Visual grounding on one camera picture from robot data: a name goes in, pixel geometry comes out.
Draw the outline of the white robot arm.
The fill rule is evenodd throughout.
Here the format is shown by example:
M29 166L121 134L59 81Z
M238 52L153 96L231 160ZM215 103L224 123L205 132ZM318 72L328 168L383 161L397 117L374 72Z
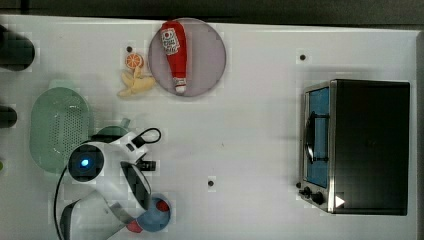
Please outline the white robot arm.
M161 133L128 132L110 143L90 141L70 155L65 173L90 193L67 205L60 217L63 240L108 240L150 206L151 187L139 168Z

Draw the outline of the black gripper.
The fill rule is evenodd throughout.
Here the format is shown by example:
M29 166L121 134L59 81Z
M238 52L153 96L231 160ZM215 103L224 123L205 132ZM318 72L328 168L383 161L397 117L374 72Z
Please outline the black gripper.
M156 162L155 161L138 161L136 163L136 167L140 171L155 171L156 170Z

